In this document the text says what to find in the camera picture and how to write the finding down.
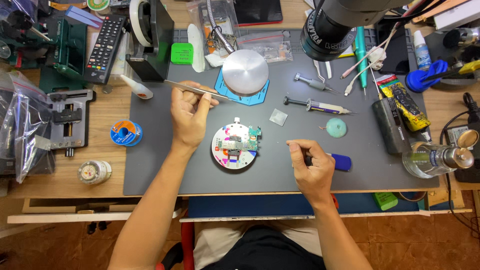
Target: hand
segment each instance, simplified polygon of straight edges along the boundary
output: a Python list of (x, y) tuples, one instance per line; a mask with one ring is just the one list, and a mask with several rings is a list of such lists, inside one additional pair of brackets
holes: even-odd
[[(216, 93), (215, 90), (196, 82), (180, 83)], [(207, 114), (215, 105), (218, 105), (218, 100), (208, 93), (200, 95), (173, 87), (170, 107), (173, 124), (172, 148), (182, 147), (193, 153), (205, 137)]]
[[(313, 209), (331, 204), (330, 186), (335, 169), (335, 159), (325, 154), (316, 141), (287, 141), (292, 158), (292, 167), (299, 190)], [(305, 157), (312, 158), (312, 166), (305, 165)]]

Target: glue bottle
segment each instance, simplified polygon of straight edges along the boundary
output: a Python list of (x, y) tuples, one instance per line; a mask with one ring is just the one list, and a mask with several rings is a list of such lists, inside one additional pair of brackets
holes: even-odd
[(419, 69), (427, 71), (432, 64), (432, 60), (430, 59), (427, 44), (425, 44), (425, 39), (421, 35), (420, 30), (413, 33), (413, 46), (415, 47), (415, 57), (417, 58)]
[(134, 94), (136, 94), (139, 98), (143, 98), (143, 99), (149, 99), (149, 98), (153, 98), (153, 93), (152, 91), (150, 91), (147, 87), (145, 87), (144, 85), (130, 79), (129, 77), (125, 76), (125, 75), (120, 75), (120, 78), (122, 78), (122, 80), (132, 88), (132, 92)]

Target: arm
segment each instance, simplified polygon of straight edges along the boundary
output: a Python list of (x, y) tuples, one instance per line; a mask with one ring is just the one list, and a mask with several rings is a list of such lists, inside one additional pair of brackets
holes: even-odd
[[(325, 266), (329, 270), (372, 269), (343, 224), (332, 197), (330, 186), (335, 159), (325, 154), (315, 141), (287, 141), (299, 190), (312, 205)], [(312, 166), (305, 165), (305, 156)]]
[[(194, 82), (182, 82), (201, 87)], [(218, 104), (210, 94), (199, 96), (172, 89), (173, 141), (158, 174), (123, 226), (108, 269), (153, 269), (165, 243), (183, 173), (205, 136), (209, 108)]]

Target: gray silicone mat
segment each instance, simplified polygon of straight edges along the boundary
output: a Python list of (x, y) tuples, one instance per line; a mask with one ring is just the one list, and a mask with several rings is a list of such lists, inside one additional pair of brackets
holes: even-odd
[[(249, 29), (249, 33), (274, 31), (273, 29)], [(366, 31), (367, 46), (374, 40), (373, 34)], [(175, 39), (187, 42), (186, 30), (176, 30)], [(346, 155), (352, 159), (352, 169), (348, 172), (336, 171), (332, 182), (332, 191), (341, 190), (379, 190), (438, 187), (438, 178), (420, 179), (410, 175), (402, 165), (401, 157), (388, 155), (371, 105), (377, 100), (377, 92), (368, 75), (367, 98), (365, 100), (360, 83), (348, 97), (343, 91), (355, 75), (352, 72), (346, 79), (341, 74), (355, 64), (354, 57), (337, 59), (331, 62), (332, 78), (325, 82), (341, 92), (321, 92), (303, 82), (294, 82), (295, 73), (306, 78), (316, 78), (313, 61), (300, 47), (300, 30), (290, 30), (294, 61), (269, 65), (270, 85), (265, 102), (254, 106), (245, 106), (235, 102), (222, 102), (208, 114), (205, 139), (190, 160), (180, 187), (180, 194), (199, 193), (238, 193), (238, 192), (278, 192), (298, 191), (290, 153), (285, 141), (304, 138), (316, 140), (325, 152)], [(415, 57), (410, 53), (411, 70), (416, 69)], [(326, 68), (320, 63), (322, 75), (326, 78)], [(168, 79), (179, 82), (193, 80), (214, 87), (220, 69), (197, 73), (189, 65), (170, 64)], [(143, 100), (132, 95), (130, 120), (138, 123), (144, 132), (142, 140), (134, 147), (127, 148), (125, 166), (124, 195), (142, 195), (155, 175), (170, 149), (172, 127), (170, 119), (170, 87), (163, 83), (144, 83), (154, 92), (152, 99)], [(422, 94), (410, 92), (419, 107), (425, 111)], [(313, 100), (339, 105), (358, 112), (353, 115), (334, 115), (324, 112), (306, 111), (304, 106), (283, 105), (283, 97)], [(269, 121), (274, 109), (286, 114), (288, 118), (283, 127)], [(233, 123), (234, 117), (240, 117), (240, 123), (262, 128), (260, 148), (254, 162), (245, 170), (226, 171), (214, 159), (211, 143), (215, 132), (226, 124)], [(333, 117), (341, 118), (348, 127), (347, 134), (339, 139), (332, 138), (318, 126), (325, 126)]]

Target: wooden floor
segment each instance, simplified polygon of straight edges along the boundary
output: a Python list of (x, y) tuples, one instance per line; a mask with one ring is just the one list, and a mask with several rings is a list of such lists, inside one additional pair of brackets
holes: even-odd
[[(470, 191), (463, 196), (472, 206)], [(353, 239), (376, 270), (478, 270), (480, 243), (451, 214), (344, 218)], [(124, 221), (88, 235), (87, 222), (55, 223), (0, 239), (9, 260), (0, 270), (103, 270), (108, 266)], [(178, 218), (172, 221), (161, 258), (180, 241)], [(183, 269), (176, 265), (175, 270)]]

